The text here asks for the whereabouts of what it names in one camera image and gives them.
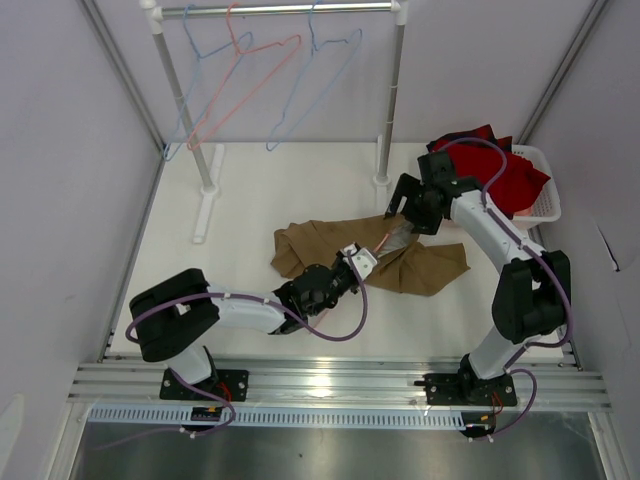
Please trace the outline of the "tan brown skirt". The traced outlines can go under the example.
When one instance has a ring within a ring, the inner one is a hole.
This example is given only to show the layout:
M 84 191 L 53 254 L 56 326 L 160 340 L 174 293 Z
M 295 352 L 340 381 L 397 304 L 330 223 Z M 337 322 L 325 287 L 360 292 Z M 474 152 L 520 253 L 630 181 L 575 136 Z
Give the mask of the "tan brown skirt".
M 433 296 L 469 270 L 463 244 L 425 246 L 416 234 L 402 235 L 403 223 L 400 216 L 385 219 L 381 215 L 291 223 L 274 232 L 271 265 L 282 277 L 292 279 L 312 264 L 331 266 L 336 253 L 351 243 L 373 250 L 391 231 L 389 252 L 378 255 L 378 266 L 365 280 L 367 285 L 395 293 Z

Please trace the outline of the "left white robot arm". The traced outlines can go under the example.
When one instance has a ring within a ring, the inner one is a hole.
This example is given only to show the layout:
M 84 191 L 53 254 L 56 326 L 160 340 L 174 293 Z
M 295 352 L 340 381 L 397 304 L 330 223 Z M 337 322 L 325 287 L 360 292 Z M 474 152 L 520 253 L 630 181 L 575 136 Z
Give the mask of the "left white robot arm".
M 204 400 L 217 387 L 213 358 L 200 343 L 207 331 L 220 326 L 278 336 L 304 329 L 326 341 L 349 341 L 364 328 L 368 316 L 364 280 L 376 265 L 367 249 L 350 246 L 337 254 L 332 266 L 313 264 L 264 295 L 213 287 L 202 270 L 190 268 L 130 301 L 132 322 L 125 338 L 139 346 L 144 361 L 166 365 L 192 398 Z M 335 308 L 348 292 L 359 293 L 363 302 L 353 332 L 329 335 L 311 325 L 311 319 Z

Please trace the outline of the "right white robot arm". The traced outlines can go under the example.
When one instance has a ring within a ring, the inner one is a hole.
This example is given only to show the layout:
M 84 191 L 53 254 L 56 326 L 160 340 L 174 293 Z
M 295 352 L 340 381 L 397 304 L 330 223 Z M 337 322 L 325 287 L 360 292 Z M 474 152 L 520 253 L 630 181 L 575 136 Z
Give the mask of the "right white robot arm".
M 499 279 L 491 304 L 493 326 L 479 346 L 460 361 L 456 389 L 468 403 L 489 396 L 530 347 L 559 328 L 567 343 L 574 326 L 570 261 L 560 250 L 547 251 L 528 239 L 503 214 L 489 188 L 460 176 L 447 152 L 418 158 L 420 175 L 399 176 L 386 217 L 402 215 L 415 234 L 434 235 L 443 220 L 462 228 L 482 249 Z

